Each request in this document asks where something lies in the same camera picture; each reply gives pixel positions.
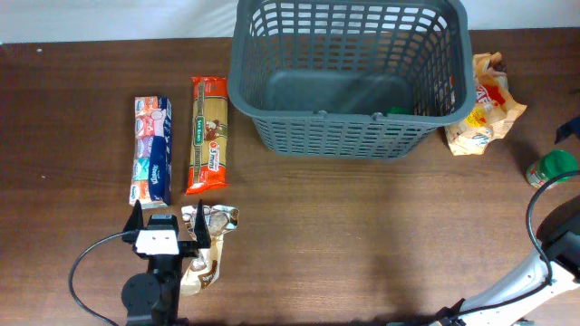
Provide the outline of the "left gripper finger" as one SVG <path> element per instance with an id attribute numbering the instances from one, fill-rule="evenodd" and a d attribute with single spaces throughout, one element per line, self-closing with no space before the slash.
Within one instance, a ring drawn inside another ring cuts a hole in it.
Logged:
<path id="1" fill-rule="evenodd" d="M 136 200 L 128 221 L 122 230 L 121 240 L 125 243 L 135 243 L 143 226 L 143 214 L 139 200 Z"/>
<path id="2" fill-rule="evenodd" d="M 208 231 L 208 225 L 205 219 L 203 200 L 198 201 L 195 222 L 194 222 L 194 235 L 196 236 L 196 242 L 198 247 L 201 249 L 209 249 L 211 247 L 211 237 Z"/>

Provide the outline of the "green-lid jar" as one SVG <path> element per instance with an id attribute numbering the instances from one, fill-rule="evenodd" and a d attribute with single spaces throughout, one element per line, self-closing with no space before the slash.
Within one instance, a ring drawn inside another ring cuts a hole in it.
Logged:
<path id="1" fill-rule="evenodd" d="M 530 186 L 541 188 L 554 177 L 578 168 L 578 162 L 572 154 L 564 150 L 554 150 L 528 167 L 526 179 Z"/>
<path id="2" fill-rule="evenodd" d="M 391 107 L 387 111 L 388 114 L 398 114 L 398 115 L 412 115 L 413 110 L 406 107 Z"/>

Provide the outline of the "orange snack bag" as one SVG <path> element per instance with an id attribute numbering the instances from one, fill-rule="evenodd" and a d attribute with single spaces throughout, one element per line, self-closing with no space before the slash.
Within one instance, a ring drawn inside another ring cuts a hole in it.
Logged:
<path id="1" fill-rule="evenodd" d="M 527 109 L 508 90 L 507 66 L 500 52 L 475 54 L 472 63 L 475 106 L 464 120 L 445 128 L 454 156 L 482 155 L 490 142 L 506 137 Z"/>

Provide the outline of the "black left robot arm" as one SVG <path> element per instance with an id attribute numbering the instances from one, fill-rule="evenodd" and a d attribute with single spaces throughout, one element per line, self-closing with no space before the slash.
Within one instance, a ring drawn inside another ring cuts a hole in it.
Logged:
<path id="1" fill-rule="evenodd" d="M 190 325 L 189 319 L 178 314 L 182 262 L 185 258 L 199 257 L 202 249 L 211 246 L 203 206 L 197 207 L 193 222 L 196 238 L 179 240 L 175 216 L 153 215 L 145 224 L 141 204 L 134 204 L 121 239 L 148 262 L 148 268 L 133 275 L 122 288 L 121 301 L 129 325 Z"/>

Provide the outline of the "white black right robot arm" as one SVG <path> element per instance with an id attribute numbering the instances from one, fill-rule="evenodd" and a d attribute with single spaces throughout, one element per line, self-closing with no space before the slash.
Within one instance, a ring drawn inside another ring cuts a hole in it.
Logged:
<path id="1" fill-rule="evenodd" d="M 546 181 L 531 176 L 537 188 L 527 204 L 526 230 L 534 246 L 531 253 L 486 291 L 442 308 L 429 325 L 515 325 L 525 314 L 556 297 L 579 287 L 579 215 L 567 217 L 559 225 L 546 226 L 535 234 L 534 206 L 553 185 L 579 174 L 568 168 Z"/>

